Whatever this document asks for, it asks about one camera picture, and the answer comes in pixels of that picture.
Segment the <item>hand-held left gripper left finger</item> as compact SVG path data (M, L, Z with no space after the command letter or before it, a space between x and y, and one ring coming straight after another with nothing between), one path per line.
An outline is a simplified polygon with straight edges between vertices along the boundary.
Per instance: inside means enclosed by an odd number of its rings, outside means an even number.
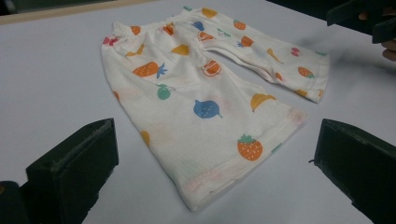
M113 119L90 123L26 168L34 224L82 224L99 191L119 164Z

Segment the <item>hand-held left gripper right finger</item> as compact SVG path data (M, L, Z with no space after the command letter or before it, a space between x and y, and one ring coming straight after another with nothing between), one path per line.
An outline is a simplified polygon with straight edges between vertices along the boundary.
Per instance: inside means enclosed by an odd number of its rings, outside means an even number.
M314 164L374 224L396 224L396 147L353 125L321 122Z

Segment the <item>white fruit print pants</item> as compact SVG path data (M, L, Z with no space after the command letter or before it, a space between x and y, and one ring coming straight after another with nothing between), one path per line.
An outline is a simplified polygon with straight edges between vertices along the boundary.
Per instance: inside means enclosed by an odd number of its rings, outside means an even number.
M222 57L312 102L322 99L329 78L328 55L210 8L187 7L141 26L115 23L102 44L111 90L190 210L246 176L305 118Z

